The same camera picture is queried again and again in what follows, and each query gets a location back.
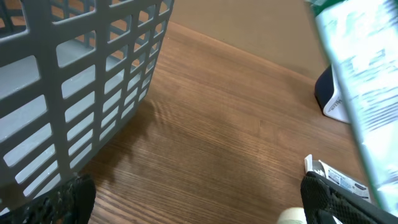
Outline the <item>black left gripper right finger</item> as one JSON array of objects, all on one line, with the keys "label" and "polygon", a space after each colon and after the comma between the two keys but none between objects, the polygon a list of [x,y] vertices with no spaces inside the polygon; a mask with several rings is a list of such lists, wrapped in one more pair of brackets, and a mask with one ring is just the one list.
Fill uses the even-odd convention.
[{"label": "black left gripper right finger", "polygon": [[308,224],[397,224],[397,217],[317,174],[307,172],[300,185]]}]

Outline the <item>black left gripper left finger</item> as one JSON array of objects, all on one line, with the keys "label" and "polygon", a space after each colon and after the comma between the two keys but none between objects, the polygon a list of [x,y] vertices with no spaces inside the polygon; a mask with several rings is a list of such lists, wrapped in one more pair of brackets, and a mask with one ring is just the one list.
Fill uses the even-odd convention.
[{"label": "black left gripper left finger", "polygon": [[91,175],[78,175],[32,201],[1,215],[1,224],[87,224],[95,205]]}]

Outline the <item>green lid jar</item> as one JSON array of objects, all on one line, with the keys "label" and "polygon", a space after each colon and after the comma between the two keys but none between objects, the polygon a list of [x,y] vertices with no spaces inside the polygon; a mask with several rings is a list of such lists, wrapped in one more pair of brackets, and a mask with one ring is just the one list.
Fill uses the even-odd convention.
[{"label": "green lid jar", "polygon": [[307,224],[304,209],[292,207],[280,213],[276,224]]}]

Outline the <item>green glove package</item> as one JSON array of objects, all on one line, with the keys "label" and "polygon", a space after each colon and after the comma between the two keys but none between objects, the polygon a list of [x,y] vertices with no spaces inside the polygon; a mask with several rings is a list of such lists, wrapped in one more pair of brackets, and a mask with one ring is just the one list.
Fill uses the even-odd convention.
[{"label": "green glove package", "polygon": [[397,1],[309,1],[379,206],[397,215]]}]

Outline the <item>white barcode scanner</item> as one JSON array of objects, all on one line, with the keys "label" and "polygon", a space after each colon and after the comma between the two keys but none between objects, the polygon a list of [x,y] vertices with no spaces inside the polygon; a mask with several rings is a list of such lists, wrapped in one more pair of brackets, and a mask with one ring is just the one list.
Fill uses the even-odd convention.
[{"label": "white barcode scanner", "polygon": [[325,116],[343,123],[349,123],[341,97],[340,86],[335,77],[332,65],[327,67],[319,76],[315,83],[314,95]]}]

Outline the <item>grey plastic lattice basket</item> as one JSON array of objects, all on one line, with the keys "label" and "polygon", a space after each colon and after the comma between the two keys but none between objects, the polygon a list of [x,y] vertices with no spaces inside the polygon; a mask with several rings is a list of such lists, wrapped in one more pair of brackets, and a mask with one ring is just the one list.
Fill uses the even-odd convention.
[{"label": "grey plastic lattice basket", "polygon": [[1,2],[1,213],[69,180],[146,97],[173,0]]}]

